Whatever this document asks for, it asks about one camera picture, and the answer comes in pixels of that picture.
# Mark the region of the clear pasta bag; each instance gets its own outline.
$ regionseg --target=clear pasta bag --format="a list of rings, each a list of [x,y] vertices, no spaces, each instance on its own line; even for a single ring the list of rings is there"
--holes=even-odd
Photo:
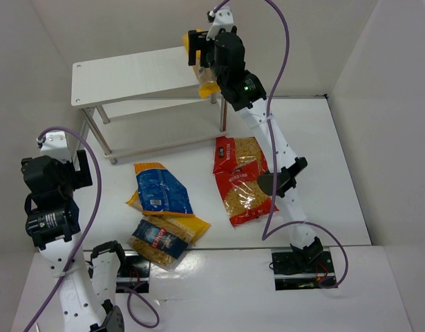
[[[216,139],[214,171],[232,172],[252,161],[256,161],[260,173],[267,171],[266,158],[261,151],[255,137],[228,138],[225,136]]]
[[[270,211],[272,200],[256,182],[259,174],[257,162],[253,161],[232,173],[221,172],[215,175],[218,191],[234,227]]]
[[[194,235],[189,228],[156,216],[143,216],[127,243],[145,259],[169,267],[180,258]]]

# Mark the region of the red pasta bag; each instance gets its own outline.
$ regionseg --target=red pasta bag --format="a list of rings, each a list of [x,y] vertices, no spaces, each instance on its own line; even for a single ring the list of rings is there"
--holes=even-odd
[[[234,227],[269,213],[272,200],[258,186],[258,175],[260,172],[256,161],[232,173],[215,175],[218,191]]]
[[[260,173],[266,172],[267,162],[255,137],[228,138],[225,136],[216,139],[214,174],[218,172],[232,172],[252,161],[258,164]]]

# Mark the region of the cable clip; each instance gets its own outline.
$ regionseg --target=cable clip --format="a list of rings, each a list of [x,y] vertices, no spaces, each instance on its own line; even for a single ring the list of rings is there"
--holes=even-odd
[[[269,116],[266,116],[262,120],[259,120],[255,125],[250,126],[250,129],[257,128],[258,126],[261,126],[265,124],[268,120],[272,120],[274,118],[274,114],[270,114]]]
[[[74,273],[75,271],[77,271],[79,269],[79,265],[78,264],[73,264],[72,268],[69,268],[67,271],[61,271],[60,273],[55,273],[53,275],[53,277],[66,277],[67,275],[70,275],[71,273]]]

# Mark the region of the white floor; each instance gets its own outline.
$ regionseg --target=white floor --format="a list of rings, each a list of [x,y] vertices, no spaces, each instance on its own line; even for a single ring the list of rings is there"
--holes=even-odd
[[[410,332],[404,305],[382,247],[346,248],[350,270],[334,290],[275,291],[268,264],[270,250],[191,251],[175,271],[153,267],[150,293],[158,310],[154,331],[320,331]],[[338,275],[343,257],[332,249]],[[20,332],[54,285],[50,271],[36,254],[26,280],[12,332]],[[117,294],[125,331],[144,331],[128,314],[127,295]],[[137,299],[133,312],[152,323],[151,312]],[[63,331],[58,296],[39,318],[40,331]]]
[[[172,103],[183,102],[193,100],[174,100]],[[123,116],[131,109],[131,103],[135,103],[135,109],[140,110],[144,107],[155,108],[156,105],[167,107],[171,102],[147,100],[127,103],[127,107],[124,107],[125,104],[117,107],[116,104],[106,105],[106,112],[110,116]],[[308,168],[297,178],[300,200],[308,220],[333,231],[345,245],[370,245],[326,100],[275,99],[272,108],[287,141],[299,156],[305,156],[309,162]],[[95,114],[95,120],[102,131],[104,126],[109,126],[102,124],[98,113]],[[118,133],[119,136],[131,134],[133,133]],[[249,128],[232,108],[228,113],[227,135],[251,136]],[[267,241],[261,241],[265,217],[238,228],[231,227],[212,175],[215,140],[122,158],[116,165],[104,160],[102,150],[91,133],[88,135],[88,142],[100,160],[103,194],[96,221],[84,242],[85,250],[92,250],[94,246],[111,239],[125,244],[140,220],[140,213],[125,204],[137,189],[133,164],[151,161],[162,163],[183,183],[196,215],[211,224],[210,229],[197,242],[196,248],[273,248],[289,245],[286,230],[272,235]],[[86,226],[92,212],[95,191],[95,186],[92,186],[75,192],[82,228]],[[280,216],[274,217],[272,226],[282,222]],[[335,245],[326,234],[319,232],[319,236],[323,245]]]
[[[88,142],[100,159],[103,192],[99,214],[84,248],[90,250],[111,239],[124,243],[129,238],[140,220],[140,213],[124,203],[137,186],[133,163],[157,161],[187,187],[194,212],[211,227],[175,270],[152,267],[146,298],[161,317],[155,331],[411,331],[387,256],[383,248],[370,245],[326,101],[281,99],[275,100],[273,107],[288,142],[309,161],[309,167],[297,179],[309,220],[329,228],[350,246],[346,248],[350,270],[338,289],[275,291],[267,248],[287,246],[287,233],[279,232],[263,242],[265,219],[236,229],[230,226],[211,174],[213,140],[125,158],[112,166],[102,159],[102,150],[90,134]],[[103,129],[98,115],[96,121]],[[234,112],[229,113],[228,136],[250,136]],[[82,228],[92,211],[94,196],[95,186],[75,193]],[[323,244],[333,246],[324,234],[319,235]],[[199,248],[215,250],[195,250]],[[331,251],[339,278],[344,269],[343,257],[338,248]],[[11,331],[25,327],[53,284],[46,263],[36,254]],[[116,296],[126,331],[141,331],[143,328],[129,317],[126,298],[123,294]],[[140,319],[153,321],[141,302],[134,300],[133,310]],[[41,331],[62,331],[57,296],[38,323]]]

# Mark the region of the lower shelf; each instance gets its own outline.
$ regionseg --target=lower shelf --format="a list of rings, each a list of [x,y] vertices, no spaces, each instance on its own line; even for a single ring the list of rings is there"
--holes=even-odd
[[[121,158],[142,152],[208,140],[220,132],[220,106],[208,100],[143,111],[139,102],[129,103],[131,114],[111,116],[99,124],[112,154]]]

